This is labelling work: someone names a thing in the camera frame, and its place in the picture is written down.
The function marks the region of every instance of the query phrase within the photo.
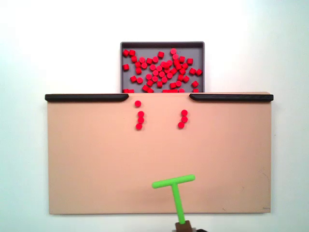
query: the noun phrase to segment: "green stick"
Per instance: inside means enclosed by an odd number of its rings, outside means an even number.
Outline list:
[[[185,176],[180,176],[180,177],[176,177],[176,178],[172,178],[172,179],[156,181],[156,182],[153,182],[153,184],[152,184],[152,187],[154,189],[166,187],[166,186],[172,187],[174,202],[175,202],[176,211],[177,211],[177,216],[178,216],[178,220],[179,220],[180,224],[184,224],[185,219],[184,219],[183,205],[182,205],[182,201],[180,199],[178,184],[193,181],[193,180],[195,180],[194,175],[185,175]]]

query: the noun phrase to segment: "red bead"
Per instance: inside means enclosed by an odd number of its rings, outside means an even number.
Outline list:
[[[171,74],[170,72],[167,74],[168,79],[172,79],[173,74]]]
[[[139,119],[137,119],[137,121],[138,121],[139,123],[143,123],[143,122],[144,122],[144,118],[143,118],[143,117],[139,117]]]
[[[145,63],[145,58],[144,57],[140,58],[140,63]]]
[[[170,83],[169,87],[170,88],[176,88],[176,83],[175,82]]]
[[[184,63],[185,57],[179,57],[179,62]]]
[[[178,127],[179,127],[180,129],[184,128],[184,123],[183,123],[183,122],[178,123]]]
[[[147,58],[147,60],[146,60],[147,64],[152,64],[152,62],[153,62],[153,59]]]
[[[152,80],[149,80],[149,81],[147,81],[147,85],[149,86],[149,87],[151,87],[151,86],[153,86],[153,81]]]
[[[136,67],[136,68],[140,68],[140,67],[141,67],[140,62],[136,62],[136,63],[135,63],[135,67]]]
[[[128,64],[124,64],[122,67],[124,68],[124,71],[129,70],[129,65]]]
[[[136,68],[136,74],[141,74],[141,68]]]
[[[143,88],[142,88],[142,90],[144,90],[145,92],[147,92],[148,89],[149,89],[149,87],[146,86],[146,85],[144,85]]]
[[[198,86],[198,82],[194,81],[191,85],[192,85],[193,88],[196,88]]]
[[[169,64],[165,63],[164,64],[164,69],[169,69]]]
[[[162,71],[162,66],[158,65],[158,67],[156,69],[160,72],[160,71]]]
[[[171,74],[175,74],[177,72],[177,70],[175,68],[172,68],[172,70],[170,71]]]
[[[155,65],[154,64],[150,65],[150,70],[151,71],[155,70]]]
[[[137,113],[137,115],[138,115],[139,117],[144,117],[144,112],[143,112],[143,111],[139,111],[139,112]]]
[[[172,66],[172,64],[173,64],[173,61],[171,61],[170,59],[168,60],[168,61],[166,61],[166,63],[169,65],[169,67],[170,66]]]
[[[141,130],[141,129],[142,129],[142,127],[143,127],[143,126],[142,126],[142,124],[141,124],[141,123],[136,124],[136,129],[137,129],[137,130]]]
[[[134,50],[130,50],[129,51],[129,55],[132,57],[132,56],[135,56],[135,51]]]
[[[186,123],[188,121],[188,118],[186,116],[182,117],[182,122]]]
[[[179,74],[179,75],[178,75],[178,80],[179,80],[179,81],[182,81],[182,80],[183,80],[183,75]]]
[[[187,64],[189,64],[189,65],[193,64],[193,59],[192,58],[188,58],[187,59]]]
[[[165,76],[165,73],[164,73],[164,72],[160,72],[160,73],[159,73],[159,76],[160,76],[160,77],[164,77],[164,76]]]
[[[153,77],[153,82],[157,82],[159,79],[158,79],[158,77],[157,76],[154,76]]]
[[[133,63],[137,62],[136,56],[131,57],[131,61],[132,61]]]
[[[136,76],[131,76],[131,77],[130,77],[130,80],[131,80],[131,82],[136,82],[136,81],[137,81],[137,78],[136,78]]]
[[[187,115],[188,115],[188,111],[182,110],[182,116],[187,116]]]
[[[202,71],[201,69],[198,69],[197,72],[196,72],[196,74],[197,74],[198,76],[201,76],[202,73],[203,73],[203,71]]]
[[[128,50],[124,50],[124,51],[122,52],[122,55],[124,55],[125,57],[127,57],[127,56],[129,55],[129,51],[128,51]]]
[[[136,107],[140,107],[141,106],[141,102],[139,100],[135,101],[135,106]]]
[[[174,60],[174,65],[176,66],[177,64],[180,64],[180,62],[179,62],[178,59],[175,59],[175,60]]]
[[[153,58],[153,63],[157,63],[159,61],[159,58],[158,57],[154,57]]]
[[[152,77],[153,77],[153,76],[151,76],[151,74],[147,74],[147,75],[146,75],[146,79],[147,79],[147,80],[151,80]]]
[[[188,67],[189,67],[189,66],[188,66],[187,63],[183,63],[183,64],[182,64],[182,68],[183,68],[183,69],[187,69]]]
[[[162,80],[161,80],[161,81],[162,81],[163,84],[165,84],[165,83],[168,81],[168,79],[167,79],[166,76],[165,76],[165,77],[162,77]]]
[[[190,78],[189,78],[188,76],[185,76],[185,77],[183,78],[183,82],[185,82],[185,83],[187,83],[189,80],[190,80]]]
[[[158,72],[157,70],[154,70],[154,71],[153,71],[153,75],[154,75],[154,76],[158,76],[158,74],[159,74],[159,72]]]
[[[176,52],[177,52],[177,50],[176,50],[175,48],[172,48],[172,49],[170,50],[170,53],[171,53],[172,55],[176,54]]]
[[[143,78],[141,78],[141,77],[137,78],[137,83],[139,83],[139,84],[143,83]]]
[[[142,67],[143,69],[146,69],[146,68],[147,68],[147,64],[146,64],[146,63],[142,63],[142,64],[141,64],[141,67]]]
[[[180,69],[179,72],[181,73],[181,75],[185,75],[185,69]]]
[[[157,84],[157,87],[158,87],[158,88],[162,88],[162,86],[163,86],[162,81],[158,81],[156,84]]]
[[[177,86],[177,87],[182,86],[182,82],[181,82],[181,81],[176,81],[176,86]]]
[[[158,57],[159,57],[159,58],[163,58],[163,57],[164,57],[164,52],[159,52],[159,53],[158,53]]]
[[[190,74],[194,75],[196,73],[196,70],[194,68],[191,68],[189,71]]]
[[[182,66],[181,66],[181,64],[176,64],[176,69],[177,69],[177,70],[180,70],[180,69],[182,69]]]

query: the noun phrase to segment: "red cylindrical bead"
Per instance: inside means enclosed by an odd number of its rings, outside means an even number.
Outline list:
[[[162,59],[164,57],[164,52],[159,52],[158,57]]]
[[[194,68],[191,68],[190,71],[189,71],[189,73],[192,74],[192,75],[194,75],[196,72],[197,71]]]
[[[132,61],[133,63],[137,62],[137,57],[136,57],[136,56],[131,57],[131,61]]]
[[[179,62],[184,63],[185,57],[179,57]]]
[[[157,82],[159,79],[157,76],[153,76],[153,82]]]
[[[151,71],[155,70],[155,65],[154,64],[150,65],[150,70]]]
[[[153,71],[153,75],[154,75],[154,76],[158,76],[158,74],[159,74],[159,72],[158,72],[157,70],[154,70],[154,71]]]
[[[130,50],[129,51],[129,55],[132,57],[132,56],[135,56],[135,51],[134,50]]]
[[[140,63],[145,63],[145,58],[144,57],[140,57]]]
[[[168,79],[172,79],[173,74],[171,74],[170,72],[167,74]]]
[[[172,55],[176,54],[176,52],[177,52],[177,50],[176,50],[175,48],[172,48],[172,49],[170,50],[170,53],[171,53]]]
[[[162,81],[158,81],[156,84],[157,84],[157,87],[158,87],[158,88],[162,88],[162,86],[163,86]]]
[[[153,63],[157,63],[159,61],[159,58],[158,57],[154,57],[153,58]]]
[[[122,52],[122,55],[124,55],[125,57],[127,57],[127,56],[129,55],[129,51],[125,49],[125,50]]]
[[[183,82],[185,82],[185,83],[187,83],[189,80],[190,80],[190,78],[189,78],[188,76],[185,76],[185,77],[183,78]]]
[[[147,80],[151,80],[152,77],[153,77],[153,76],[152,76],[151,74],[147,74],[147,75],[146,75],[146,79],[147,79]]]
[[[177,87],[182,86],[182,82],[181,82],[181,81],[176,81],[176,86],[177,86]]]
[[[153,62],[153,59],[147,58],[147,60],[146,60],[146,63],[147,63],[147,64],[152,64],[152,62]]]
[[[136,68],[136,74],[141,74],[141,68]]]
[[[141,77],[137,78],[137,83],[139,83],[139,84],[143,83],[143,78],[141,78]]]
[[[203,73],[203,71],[202,71],[201,69],[198,69],[197,72],[196,72],[196,74],[197,74],[198,76],[201,76],[202,73]]]
[[[175,82],[170,83],[169,87],[170,88],[176,88],[176,83]]]
[[[188,58],[187,59],[187,64],[189,64],[189,65],[193,64],[193,59],[192,58]]]
[[[124,64],[123,66],[124,71],[128,71],[129,70],[129,65],[128,64]]]
[[[136,82],[136,81],[137,81],[137,78],[136,78],[136,76],[131,76],[131,77],[130,77],[130,80],[131,80],[131,82]]]
[[[194,81],[191,85],[192,85],[193,88],[196,88],[198,86],[198,82]]]

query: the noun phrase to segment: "pile of red beads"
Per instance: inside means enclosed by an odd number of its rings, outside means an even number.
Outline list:
[[[181,122],[178,123],[178,127],[180,129],[183,129],[184,128],[184,124],[188,121],[187,115],[188,115],[188,111],[182,110],[182,119],[181,119]]]
[[[169,89],[163,89],[162,92],[185,92],[183,88],[180,88],[183,83],[188,83],[190,78],[186,75],[187,69],[189,66],[192,66],[194,63],[193,58],[187,58],[184,56],[179,56],[177,54],[177,49],[172,48],[170,50],[170,55],[172,60],[161,61],[160,64],[155,65],[159,62],[159,59],[163,59],[165,54],[162,51],[159,51],[157,56],[153,58],[144,58],[140,57],[139,59],[136,56],[135,50],[124,50],[123,56],[124,57],[131,57],[131,61],[135,64],[135,72],[136,74],[142,74],[143,70],[146,70],[148,67],[152,74],[146,75],[146,84],[143,85],[141,88],[144,92],[153,93],[154,90],[152,89],[153,84],[156,83],[157,88],[163,88],[163,85],[166,84],[169,80],[172,80],[174,75],[179,72],[178,78],[174,82],[169,84]],[[128,71],[129,65],[124,64],[123,70]],[[190,68],[189,75],[196,75],[201,76],[203,71],[201,69],[194,69]],[[143,78],[132,76],[130,77],[132,83],[142,84]],[[193,92],[198,92],[198,81],[193,81],[191,86],[193,87]],[[124,89],[123,92],[132,92],[129,89]]]

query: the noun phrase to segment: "black plastic bar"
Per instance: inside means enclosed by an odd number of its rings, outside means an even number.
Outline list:
[[[191,93],[190,98],[197,102],[271,102],[271,94],[198,94]]]
[[[128,99],[127,93],[119,94],[46,94],[48,102],[123,102]]]

